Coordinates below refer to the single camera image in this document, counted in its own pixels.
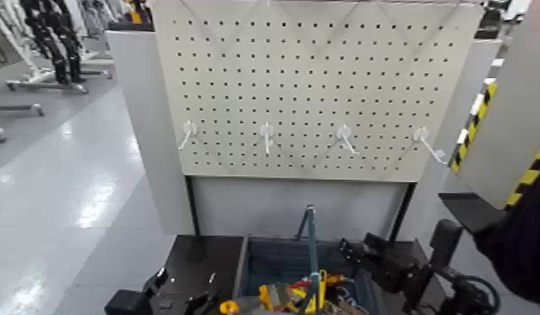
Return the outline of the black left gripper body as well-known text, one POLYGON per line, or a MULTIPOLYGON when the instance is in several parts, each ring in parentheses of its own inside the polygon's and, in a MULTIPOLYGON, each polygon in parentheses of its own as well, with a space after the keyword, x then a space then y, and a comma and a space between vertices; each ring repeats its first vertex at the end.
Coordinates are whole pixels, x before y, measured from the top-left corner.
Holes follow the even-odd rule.
POLYGON ((219 290, 196 289, 186 292, 160 292, 151 300, 154 314, 212 314, 219 302, 219 290))

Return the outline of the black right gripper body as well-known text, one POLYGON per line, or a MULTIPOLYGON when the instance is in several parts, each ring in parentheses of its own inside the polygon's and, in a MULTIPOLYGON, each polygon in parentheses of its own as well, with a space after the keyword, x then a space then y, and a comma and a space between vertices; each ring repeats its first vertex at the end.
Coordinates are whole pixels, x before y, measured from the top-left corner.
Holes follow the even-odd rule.
POLYGON ((403 294, 402 308, 419 308, 434 273, 429 264, 419 265, 411 256, 389 252, 369 255, 368 260, 372 279, 383 291, 403 294))

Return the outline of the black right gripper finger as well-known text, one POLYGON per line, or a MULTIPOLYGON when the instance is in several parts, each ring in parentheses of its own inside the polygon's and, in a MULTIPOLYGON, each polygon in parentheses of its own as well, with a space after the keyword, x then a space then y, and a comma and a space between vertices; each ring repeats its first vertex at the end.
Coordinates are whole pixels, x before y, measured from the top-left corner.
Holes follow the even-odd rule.
POLYGON ((374 256, 383 256, 395 245, 394 241, 385 240, 382 237, 367 233, 363 240, 364 247, 368 253, 374 256))
POLYGON ((363 243, 352 243, 342 238, 339 242, 339 253, 351 265, 353 273, 369 270, 372 266, 372 253, 363 243))

